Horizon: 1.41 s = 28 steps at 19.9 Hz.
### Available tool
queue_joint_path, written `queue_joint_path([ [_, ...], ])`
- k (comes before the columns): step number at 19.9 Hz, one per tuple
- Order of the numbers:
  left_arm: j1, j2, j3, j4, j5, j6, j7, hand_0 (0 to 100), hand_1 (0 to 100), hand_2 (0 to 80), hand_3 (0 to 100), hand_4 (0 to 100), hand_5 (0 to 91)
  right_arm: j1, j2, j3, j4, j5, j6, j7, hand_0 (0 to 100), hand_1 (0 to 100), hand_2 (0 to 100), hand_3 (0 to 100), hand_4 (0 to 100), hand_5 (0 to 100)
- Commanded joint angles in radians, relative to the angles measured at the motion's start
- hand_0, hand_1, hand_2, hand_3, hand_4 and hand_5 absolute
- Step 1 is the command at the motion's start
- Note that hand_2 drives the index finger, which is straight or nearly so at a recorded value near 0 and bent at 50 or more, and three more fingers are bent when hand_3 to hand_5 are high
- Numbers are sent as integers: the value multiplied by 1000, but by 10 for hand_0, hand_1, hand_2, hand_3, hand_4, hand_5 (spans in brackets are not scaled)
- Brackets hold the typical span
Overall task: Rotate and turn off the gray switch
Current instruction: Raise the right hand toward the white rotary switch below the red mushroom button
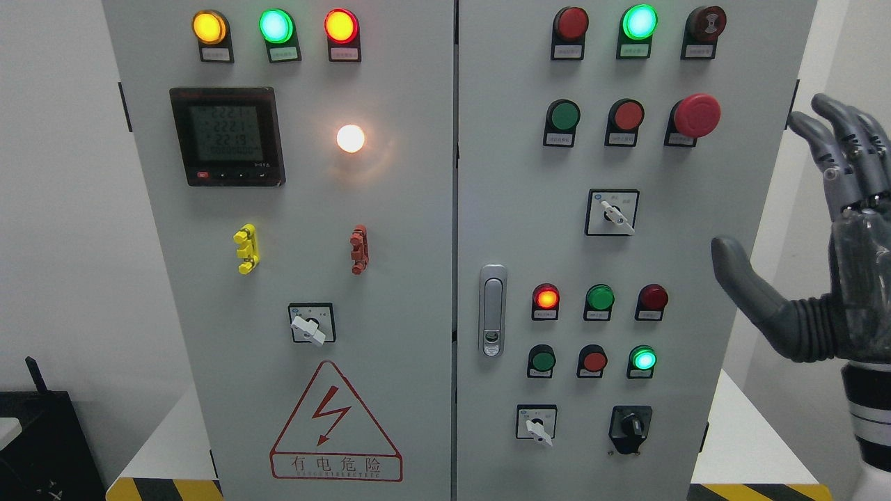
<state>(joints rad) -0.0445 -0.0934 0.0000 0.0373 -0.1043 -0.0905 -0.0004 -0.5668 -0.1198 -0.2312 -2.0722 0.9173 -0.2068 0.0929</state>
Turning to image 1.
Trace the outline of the gray robotic right hand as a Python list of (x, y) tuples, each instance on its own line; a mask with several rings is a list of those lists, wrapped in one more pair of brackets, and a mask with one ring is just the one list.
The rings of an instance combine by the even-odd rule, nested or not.
[(831, 222), (833, 288), (786, 299), (752, 269), (733, 238), (711, 241), (713, 272), (738, 309), (782, 356), (799, 363), (843, 358), (889, 362), (889, 138), (866, 112), (824, 94), (820, 118), (792, 112), (789, 126), (810, 145)]

